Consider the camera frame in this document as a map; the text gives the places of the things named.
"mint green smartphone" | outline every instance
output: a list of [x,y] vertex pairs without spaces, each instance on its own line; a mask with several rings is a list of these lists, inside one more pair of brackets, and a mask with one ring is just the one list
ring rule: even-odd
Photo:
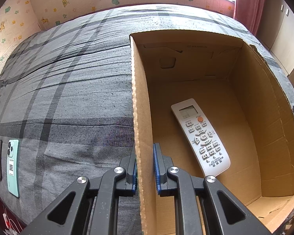
[[8,190],[16,197],[20,197],[18,190],[17,177],[17,157],[18,156],[18,140],[9,140],[8,154],[6,163],[6,176],[8,181]]

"triangular cutout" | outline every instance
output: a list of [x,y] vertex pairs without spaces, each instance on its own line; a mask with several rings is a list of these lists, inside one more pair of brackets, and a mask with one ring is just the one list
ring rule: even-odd
[[58,224],[64,224],[68,213],[70,211],[71,205],[75,197],[75,192],[70,192],[64,199],[61,201],[52,212],[47,216],[48,220],[56,222]]
[[228,224],[234,224],[246,218],[244,212],[223,191],[218,191],[217,194]]

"barcode sticker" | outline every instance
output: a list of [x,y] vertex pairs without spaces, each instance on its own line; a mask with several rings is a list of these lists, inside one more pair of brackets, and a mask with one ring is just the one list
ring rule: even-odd
[[9,174],[14,176],[14,159],[9,158]]

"air conditioner remote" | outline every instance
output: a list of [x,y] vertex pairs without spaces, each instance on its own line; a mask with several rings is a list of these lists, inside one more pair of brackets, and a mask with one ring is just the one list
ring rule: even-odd
[[230,167],[230,158],[219,136],[194,99],[173,104],[178,120],[204,176],[217,176]]

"cardboard box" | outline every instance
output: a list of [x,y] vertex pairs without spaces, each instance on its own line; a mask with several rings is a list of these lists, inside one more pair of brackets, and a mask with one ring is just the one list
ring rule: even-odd
[[294,208],[294,115],[255,47],[217,33],[134,33],[132,92],[144,235],[175,234],[174,198],[156,194],[152,144],[203,177],[171,105],[194,98],[231,166],[217,178],[273,232]]

